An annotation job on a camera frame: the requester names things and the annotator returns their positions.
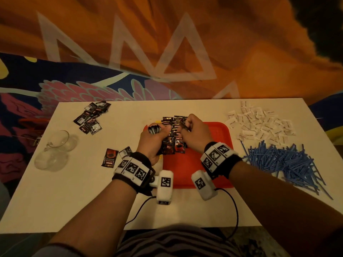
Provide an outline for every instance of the glass cup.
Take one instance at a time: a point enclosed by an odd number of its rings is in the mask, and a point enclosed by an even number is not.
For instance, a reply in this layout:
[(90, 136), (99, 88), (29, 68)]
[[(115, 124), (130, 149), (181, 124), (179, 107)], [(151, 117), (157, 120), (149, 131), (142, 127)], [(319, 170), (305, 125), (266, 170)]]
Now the glass cup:
[(55, 148), (60, 151), (71, 151), (76, 147), (77, 144), (78, 141), (75, 137), (70, 136), (65, 130), (60, 130), (50, 136), (47, 145), (50, 148)]
[(68, 154), (56, 148), (45, 148), (35, 158), (35, 167), (40, 170), (58, 171), (68, 162)]

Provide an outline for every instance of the person's left hand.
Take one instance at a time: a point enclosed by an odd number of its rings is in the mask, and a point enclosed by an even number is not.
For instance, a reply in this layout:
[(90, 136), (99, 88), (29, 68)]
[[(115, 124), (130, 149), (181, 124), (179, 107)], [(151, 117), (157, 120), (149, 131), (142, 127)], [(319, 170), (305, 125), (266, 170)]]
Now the person's left hand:
[(143, 131), (137, 147), (137, 152), (147, 156), (152, 166), (155, 165), (159, 159), (159, 156), (156, 154), (161, 148), (162, 140), (167, 137), (172, 130), (171, 125), (164, 126), (163, 124), (152, 123), (149, 125), (149, 127), (153, 125), (160, 126), (160, 132), (157, 134), (151, 134), (149, 133), (148, 129)]

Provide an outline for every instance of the forearm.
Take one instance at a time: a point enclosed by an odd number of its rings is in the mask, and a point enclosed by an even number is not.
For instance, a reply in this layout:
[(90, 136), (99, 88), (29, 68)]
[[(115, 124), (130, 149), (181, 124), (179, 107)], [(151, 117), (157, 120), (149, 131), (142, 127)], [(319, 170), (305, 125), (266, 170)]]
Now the forearm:
[(292, 256), (313, 254), (332, 232), (343, 227), (343, 215), (332, 207), (244, 162), (229, 179), (273, 238)]
[(131, 186), (113, 180), (50, 243), (67, 244), (86, 256), (112, 256), (135, 198)]

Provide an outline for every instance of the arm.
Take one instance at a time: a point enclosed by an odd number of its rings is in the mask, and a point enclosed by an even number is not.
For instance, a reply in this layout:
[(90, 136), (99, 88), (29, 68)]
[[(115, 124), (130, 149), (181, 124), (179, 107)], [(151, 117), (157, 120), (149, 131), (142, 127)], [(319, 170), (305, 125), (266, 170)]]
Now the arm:
[[(186, 125), (192, 132), (179, 129), (183, 139), (204, 153), (213, 141), (208, 126), (193, 114)], [(343, 227), (343, 215), (332, 207), (242, 161), (233, 166), (229, 179), (260, 223), (292, 256), (313, 255), (323, 240)]]
[[(137, 152), (144, 155), (148, 164), (154, 165), (158, 161), (156, 154), (161, 147), (161, 142), (171, 130), (171, 126), (160, 126), (162, 129), (160, 133), (152, 135), (146, 130), (142, 132), (139, 140)], [(137, 191), (132, 186), (124, 181), (114, 179), (95, 199), (74, 216), (51, 239), (50, 243), (71, 246), (86, 256), (112, 256), (136, 194)]]

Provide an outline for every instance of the tabletop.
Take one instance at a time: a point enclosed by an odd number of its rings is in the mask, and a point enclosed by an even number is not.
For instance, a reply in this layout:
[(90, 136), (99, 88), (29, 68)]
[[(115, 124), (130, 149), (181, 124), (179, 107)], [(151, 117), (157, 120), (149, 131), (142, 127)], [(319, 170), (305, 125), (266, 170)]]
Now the tabletop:
[[(282, 119), (293, 121), (297, 135), (292, 136), (290, 142), (304, 144), (327, 184), (325, 189), (334, 200), (324, 193), (317, 196), (304, 191), (343, 213), (343, 160), (303, 99), (244, 100), (264, 109), (272, 109)], [(135, 151), (143, 127), (163, 116), (194, 113), (206, 122), (225, 123), (228, 120), (227, 112), (239, 110), (240, 101), (110, 102), (109, 112), (98, 118), (103, 129), (94, 135), (82, 133), (73, 122), (89, 102), (59, 103), (0, 221), (0, 233), (57, 232), (111, 181), (114, 169), (101, 166), (107, 148), (122, 150), (130, 146)], [(69, 152), (69, 161), (63, 169), (55, 172), (35, 168), (35, 157), (45, 148), (49, 136), (57, 130), (67, 130), (79, 139), (77, 147)], [(230, 129), (234, 150), (243, 156), (244, 150), (236, 139), (237, 132), (239, 130)], [(227, 190), (236, 201), (239, 226), (260, 225), (237, 191), (234, 188)], [(146, 198), (145, 195), (137, 195), (128, 220), (135, 216)], [(220, 191), (215, 198), (203, 201), (196, 189), (174, 189), (169, 206), (158, 205), (155, 200), (148, 201), (135, 221), (125, 229), (155, 229), (176, 223), (199, 227), (234, 226), (236, 212), (231, 199)]]

